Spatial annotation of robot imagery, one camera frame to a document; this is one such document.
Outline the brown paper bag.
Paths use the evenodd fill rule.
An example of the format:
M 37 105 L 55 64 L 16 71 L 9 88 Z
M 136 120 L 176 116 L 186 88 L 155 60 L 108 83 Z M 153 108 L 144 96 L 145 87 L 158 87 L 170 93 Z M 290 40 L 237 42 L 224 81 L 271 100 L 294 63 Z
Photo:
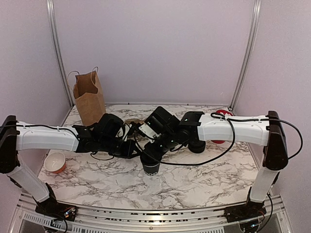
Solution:
M 94 67 L 92 71 L 87 74 L 80 74 L 76 70 L 69 73 L 76 74 L 75 84 L 73 87 L 70 86 L 69 89 L 73 93 L 75 105 L 84 126 L 90 126 L 99 122 L 106 113 L 98 70 L 98 67 Z

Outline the single black paper cup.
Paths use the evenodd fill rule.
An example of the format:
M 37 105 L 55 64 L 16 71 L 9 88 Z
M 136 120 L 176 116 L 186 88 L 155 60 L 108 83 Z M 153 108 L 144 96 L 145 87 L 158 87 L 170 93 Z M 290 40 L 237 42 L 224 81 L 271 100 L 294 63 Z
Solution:
M 143 166 L 143 171 L 146 175 L 148 176 L 154 176 L 159 172 L 160 168 L 160 163 L 155 163 L 155 164 L 142 164 Z

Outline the black cup lid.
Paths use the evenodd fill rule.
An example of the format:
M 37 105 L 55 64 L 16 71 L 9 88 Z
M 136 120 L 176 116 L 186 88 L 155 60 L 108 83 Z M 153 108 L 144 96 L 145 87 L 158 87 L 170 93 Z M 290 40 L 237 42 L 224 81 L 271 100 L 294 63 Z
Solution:
M 140 156 L 140 161 L 143 167 L 146 167 L 146 168 L 156 168 L 160 166 L 160 162 L 157 162 L 155 159 L 151 158 L 150 156 L 146 154 L 142 154 Z

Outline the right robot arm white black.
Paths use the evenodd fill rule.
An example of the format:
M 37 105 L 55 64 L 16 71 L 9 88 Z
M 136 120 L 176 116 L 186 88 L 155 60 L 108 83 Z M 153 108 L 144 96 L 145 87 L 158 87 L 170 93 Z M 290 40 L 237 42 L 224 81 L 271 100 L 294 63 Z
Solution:
M 150 139 L 140 156 L 147 175 L 157 174 L 163 155 L 178 145 L 187 146 L 193 153 L 202 153 L 209 140 L 263 146 L 263 159 L 246 203 L 224 210 L 228 222 L 265 214 L 267 193 L 289 161 L 285 133 L 275 111 L 251 118 L 190 111 L 179 120 L 159 106 L 145 119 L 139 130 Z

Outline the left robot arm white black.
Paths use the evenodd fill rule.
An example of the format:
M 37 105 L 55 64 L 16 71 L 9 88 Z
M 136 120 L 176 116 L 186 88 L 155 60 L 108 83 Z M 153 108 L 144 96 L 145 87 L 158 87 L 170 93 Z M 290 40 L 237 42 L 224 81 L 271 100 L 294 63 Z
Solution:
M 104 114 L 90 126 L 56 127 L 17 121 L 8 116 L 0 127 L 0 172 L 26 190 L 36 202 L 36 212 L 74 221 L 77 207 L 57 201 L 52 188 L 18 159 L 21 150 L 66 150 L 75 153 L 107 152 L 112 157 L 132 159 L 135 142 L 127 139 L 130 127 L 113 114 Z

